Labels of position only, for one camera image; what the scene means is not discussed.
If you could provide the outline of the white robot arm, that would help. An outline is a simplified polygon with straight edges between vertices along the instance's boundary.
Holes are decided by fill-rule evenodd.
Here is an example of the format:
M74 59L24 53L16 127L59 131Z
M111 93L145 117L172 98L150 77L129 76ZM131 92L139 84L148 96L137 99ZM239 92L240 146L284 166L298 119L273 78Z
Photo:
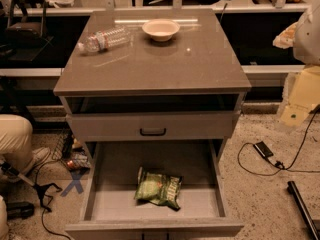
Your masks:
M280 112L280 121L299 126L320 104L320 0L314 0L296 23L274 40L278 48L293 48L294 58L305 64L294 76L288 99Z

